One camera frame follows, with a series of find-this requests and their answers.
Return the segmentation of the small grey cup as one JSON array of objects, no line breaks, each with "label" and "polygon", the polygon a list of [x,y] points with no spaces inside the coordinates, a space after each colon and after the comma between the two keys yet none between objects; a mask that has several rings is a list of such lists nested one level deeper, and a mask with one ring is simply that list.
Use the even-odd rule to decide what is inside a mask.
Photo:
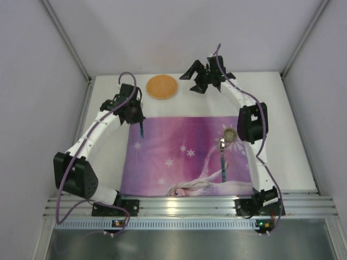
[{"label": "small grey cup", "polygon": [[225,140],[226,143],[233,143],[238,137],[237,134],[237,130],[229,127],[229,128],[225,128],[223,131],[223,138]]}]

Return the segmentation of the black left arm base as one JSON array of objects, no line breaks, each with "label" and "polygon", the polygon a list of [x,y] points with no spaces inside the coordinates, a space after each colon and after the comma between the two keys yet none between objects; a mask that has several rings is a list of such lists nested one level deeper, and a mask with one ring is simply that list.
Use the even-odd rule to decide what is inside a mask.
[{"label": "black left arm base", "polygon": [[119,193],[112,206],[93,203],[93,217],[136,217],[139,212],[139,199],[126,199]]}]

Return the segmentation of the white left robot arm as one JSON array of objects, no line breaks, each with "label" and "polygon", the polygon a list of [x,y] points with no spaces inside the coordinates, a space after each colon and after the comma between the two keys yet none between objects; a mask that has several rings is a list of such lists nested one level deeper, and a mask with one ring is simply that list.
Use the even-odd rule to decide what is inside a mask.
[{"label": "white left robot arm", "polygon": [[53,160],[55,185],[60,192],[106,205],[121,202],[119,191],[99,183],[92,161],[107,139],[124,123],[140,124],[144,137],[142,91],[139,87],[123,83],[113,99],[102,103],[87,131],[66,152],[58,152]]}]

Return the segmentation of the fork with teal handle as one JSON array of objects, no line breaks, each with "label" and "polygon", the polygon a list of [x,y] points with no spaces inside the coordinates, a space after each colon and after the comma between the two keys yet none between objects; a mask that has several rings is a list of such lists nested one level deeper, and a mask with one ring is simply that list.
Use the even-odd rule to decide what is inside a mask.
[{"label": "fork with teal handle", "polygon": [[143,126],[143,122],[139,123],[140,125],[140,136],[143,139],[144,138],[144,126]]}]

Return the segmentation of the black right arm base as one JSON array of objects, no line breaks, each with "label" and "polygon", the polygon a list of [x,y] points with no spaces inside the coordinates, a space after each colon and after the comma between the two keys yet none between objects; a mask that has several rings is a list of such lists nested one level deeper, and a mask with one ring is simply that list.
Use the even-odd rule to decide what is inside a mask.
[{"label": "black right arm base", "polygon": [[236,215],[246,219],[254,216],[280,216],[284,213],[281,196],[275,186],[270,190],[254,190],[250,198],[235,201]]}]

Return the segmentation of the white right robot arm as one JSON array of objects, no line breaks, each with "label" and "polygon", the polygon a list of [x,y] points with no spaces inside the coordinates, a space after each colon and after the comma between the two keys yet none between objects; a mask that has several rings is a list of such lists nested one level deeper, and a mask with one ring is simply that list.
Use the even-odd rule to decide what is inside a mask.
[{"label": "white right robot arm", "polygon": [[212,85],[239,110],[236,132],[245,143],[247,154],[251,156],[249,163],[253,185],[251,202],[244,210],[257,212],[280,203],[280,188],[267,165],[267,105],[240,88],[234,74],[226,72],[222,56],[209,56],[207,61],[207,64],[203,64],[200,60],[195,60],[179,79],[190,80],[197,74],[194,78],[195,85],[190,88],[192,92],[205,94],[209,85]]}]

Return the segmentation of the spoon with teal handle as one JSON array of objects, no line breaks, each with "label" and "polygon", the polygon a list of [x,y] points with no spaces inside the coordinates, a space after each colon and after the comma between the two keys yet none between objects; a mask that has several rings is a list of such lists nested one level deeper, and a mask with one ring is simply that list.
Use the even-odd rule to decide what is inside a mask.
[{"label": "spoon with teal handle", "polygon": [[226,161],[224,157],[224,151],[226,149],[226,141],[224,138],[219,139],[219,150],[221,153],[221,174],[222,174],[222,182],[226,182]]}]

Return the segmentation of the purple Frozen placemat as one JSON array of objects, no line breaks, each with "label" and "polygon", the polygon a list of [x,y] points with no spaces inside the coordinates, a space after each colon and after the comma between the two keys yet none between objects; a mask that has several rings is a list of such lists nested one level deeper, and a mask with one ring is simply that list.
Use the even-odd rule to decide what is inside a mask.
[{"label": "purple Frozen placemat", "polygon": [[253,192],[246,148],[236,139],[224,151],[219,139],[236,116],[149,118],[130,126],[121,192],[131,196],[242,196]]}]

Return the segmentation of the round wooden plate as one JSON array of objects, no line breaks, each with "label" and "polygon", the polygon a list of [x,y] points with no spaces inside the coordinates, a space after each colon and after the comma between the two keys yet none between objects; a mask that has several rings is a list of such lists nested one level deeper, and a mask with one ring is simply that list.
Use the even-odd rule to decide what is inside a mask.
[{"label": "round wooden plate", "polygon": [[146,91],[154,99],[166,100],[177,93],[178,82],[169,75],[156,75],[147,82]]}]

